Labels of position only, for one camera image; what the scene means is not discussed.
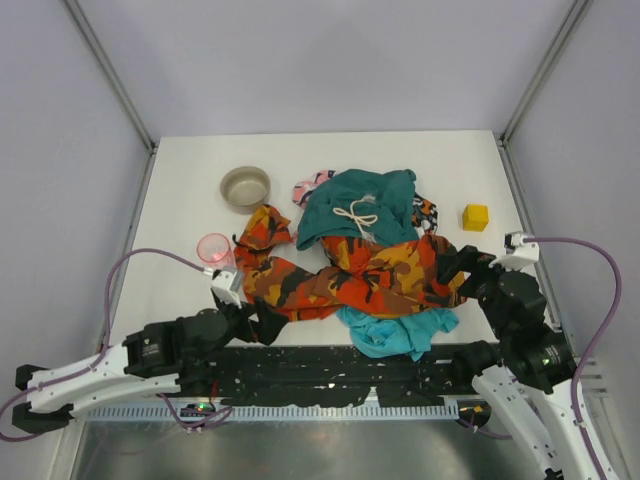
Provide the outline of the aluminium frame post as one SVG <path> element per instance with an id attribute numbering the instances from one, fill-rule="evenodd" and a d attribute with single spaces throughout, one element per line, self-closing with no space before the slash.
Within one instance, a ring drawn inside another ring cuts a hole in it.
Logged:
<path id="1" fill-rule="evenodd" d="M 102 45 L 102 42 L 96 34 L 80 2 L 76 0 L 61 0 L 60 3 L 69 15 L 83 42 L 87 46 L 108 87 L 129 120 L 137 137 L 144 145 L 146 151 L 148 153 L 152 153 L 156 147 L 156 141 L 152 138 L 149 130 L 145 126 L 144 121 L 136 109 L 134 102 L 132 101 L 124 83 L 118 75 L 106 49 Z"/>
<path id="2" fill-rule="evenodd" d="M 513 138 L 593 4 L 593 0 L 574 0 L 570 3 L 506 127 L 498 135 L 501 146 L 506 146 Z"/>

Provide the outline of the dark teal drawstring shorts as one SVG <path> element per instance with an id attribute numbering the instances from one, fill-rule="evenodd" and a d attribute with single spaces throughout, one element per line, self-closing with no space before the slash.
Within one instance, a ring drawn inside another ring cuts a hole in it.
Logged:
<path id="1" fill-rule="evenodd" d="M 349 169 L 311 194 L 298 226 L 303 251 L 329 236 L 394 246 L 419 238 L 412 225 L 416 175 L 411 170 L 380 174 Z"/>

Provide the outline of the yellow cube block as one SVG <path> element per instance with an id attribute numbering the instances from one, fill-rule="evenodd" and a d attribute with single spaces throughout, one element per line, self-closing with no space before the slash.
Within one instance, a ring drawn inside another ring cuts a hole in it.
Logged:
<path id="1" fill-rule="evenodd" d="M 462 213 L 462 229 L 483 232 L 489 224 L 489 208 L 481 204 L 468 204 Z"/>

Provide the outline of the beige round bowl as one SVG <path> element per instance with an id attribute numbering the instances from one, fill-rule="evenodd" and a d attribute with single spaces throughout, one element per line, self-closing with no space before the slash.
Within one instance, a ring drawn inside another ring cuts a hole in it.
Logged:
<path id="1" fill-rule="evenodd" d="M 270 193 L 270 177 L 254 166 L 234 168 L 220 182 L 221 197 L 236 212 L 254 212 L 268 201 Z"/>

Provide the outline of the right aluminium frame post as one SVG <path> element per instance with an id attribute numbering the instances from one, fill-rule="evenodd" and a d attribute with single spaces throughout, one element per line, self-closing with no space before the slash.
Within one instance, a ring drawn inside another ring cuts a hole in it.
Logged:
<path id="1" fill-rule="evenodd" d="M 574 0 L 570 3 L 506 127 L 498 135 L 501 146 L 506 146 L 513 138 L 593 4 L 593 0 Z"/>

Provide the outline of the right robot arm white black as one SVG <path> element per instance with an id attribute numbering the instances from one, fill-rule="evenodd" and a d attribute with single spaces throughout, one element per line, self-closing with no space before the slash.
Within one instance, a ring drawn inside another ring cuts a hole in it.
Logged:
<path id="1" fill-rule="evenodd" d="M 543 239 L 505 237 L 496 257 L 474 246 L 438 256 L 438 280 L 467 275 L 459 291 L 478 302 L 498 344 L 477 341 L 454 356 L 453 371 L 485 400 L 541 479 L 614 479 L 584 405 L 581 374 L 565 335 L 545 322 L 547 300 L 525 269 Z"/>

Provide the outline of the orange black white patterned cloth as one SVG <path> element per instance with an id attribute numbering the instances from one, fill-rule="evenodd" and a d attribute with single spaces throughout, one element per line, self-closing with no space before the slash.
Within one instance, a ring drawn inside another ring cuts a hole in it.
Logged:
<path id="1" fill-rule="evenodd" d="M 438 229 L 438 209 L 419 194 L 413 196 L 411 223 L 419 237 L 435 234 Z"/>

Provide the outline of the pink transparent plastic cup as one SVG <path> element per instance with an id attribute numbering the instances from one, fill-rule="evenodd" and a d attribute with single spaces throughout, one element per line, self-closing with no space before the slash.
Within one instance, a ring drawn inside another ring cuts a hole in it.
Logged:
<path id="1" fill-rule="evenodd" d="M 196 254 L 205 268 L 234 267 L 235 259 L 229 239 L 220 233 L 202 237 L 196 246 Z"/>

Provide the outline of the orange camouflage cloth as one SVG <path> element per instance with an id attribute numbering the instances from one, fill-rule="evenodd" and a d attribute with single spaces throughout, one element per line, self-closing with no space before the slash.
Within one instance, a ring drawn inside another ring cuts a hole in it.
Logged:
<path id="1" fill-rule="evenodd" d="M 437 280 L 437 256 L 455 251 L 442 236 L 428 233 L 391 247 L 323 237 L 329 264 L 311 273 L 272 254 L 274 247 L 292 242 L 289 224 L 276 208 L 260 207 L 234 240 L 234 256 L 244 273 L 247 300 L 262 301 L 291 321 L 323 319 L 344 306 L 392 319 L 466 302 L 460 292 L 462 273 Z"/>

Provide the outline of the light blue cloth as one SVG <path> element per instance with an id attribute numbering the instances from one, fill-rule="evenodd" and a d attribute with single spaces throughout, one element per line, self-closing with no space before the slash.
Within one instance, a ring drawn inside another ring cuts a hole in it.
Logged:
<path id="1" fill-rule="evenodd" d="M 408 355 L 417 362 L 432 350 L 437 333 L 450 333 L 459 325 L 450 309 L 380 319 L 345 306 L 336 311 L 336 316 L 348 328 L 355 348 L 372 359 Z"/>

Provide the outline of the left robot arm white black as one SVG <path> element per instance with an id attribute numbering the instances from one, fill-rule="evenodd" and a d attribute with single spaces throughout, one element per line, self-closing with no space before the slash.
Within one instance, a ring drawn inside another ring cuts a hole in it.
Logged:
<path id="1" fill-rule="evenodd" d="M 250 304 L 216 298 L 209 309 L 150 323 L 66 367 L 22 365 L 15 384 L 24 399 L 13 406 L 11 423 L 40 435 L 62 429 L 99 406 L 129 398 L 205 396 L 215 381 L 214 357 L 230 341 L 269 346 L 288 321 L 262 300 Z"/>

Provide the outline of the left aluminium frame post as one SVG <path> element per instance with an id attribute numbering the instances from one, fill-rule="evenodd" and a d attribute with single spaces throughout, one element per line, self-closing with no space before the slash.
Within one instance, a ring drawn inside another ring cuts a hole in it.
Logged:
<path id="1" fill-rule="evenodd" d="M 102 45 L 102 42 L 96 34 L 80 2 L 76 0 L 61 0 L 60 3 L 69 15 L 83 42 L 87 46 L 108 87 L 129 120 L 137 137 L 144 145 L 146 151 L 148 153 L 152 153 L 156 147 L 156 141 L 152 138 L 149 130 L 145 126 L 144 121 L 136 109 L 134 102 L 132 101 L 124 83 L 118 75 L 106 49 Z"/>

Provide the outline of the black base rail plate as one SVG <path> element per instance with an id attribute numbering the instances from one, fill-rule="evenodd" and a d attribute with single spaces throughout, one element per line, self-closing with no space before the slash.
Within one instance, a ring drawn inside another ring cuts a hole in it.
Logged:
<path id="1" fill-rule="evenodd" d="M 418 361 L 372 359 L 353 346 L 227 347 L 190 369 L 179 395 L 230 406 L 339 408 L 374 394 L 382 407 L 435 406 L 473 394 L 472 377 L 498 361 L 496 345 L 484 341 L 438 344 Z"/>

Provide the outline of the pink patterned cloth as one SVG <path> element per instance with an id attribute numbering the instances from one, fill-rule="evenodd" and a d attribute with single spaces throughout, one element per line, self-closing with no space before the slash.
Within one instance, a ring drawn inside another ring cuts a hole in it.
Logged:
<path id="1" fill-rule="evenodd" d="M 335 170 L 320 170 L 311 177 L 296 183 L 292 189 L 292 202 L 301 209 L 305 209 L 313 192 L 335 175 Z"/>

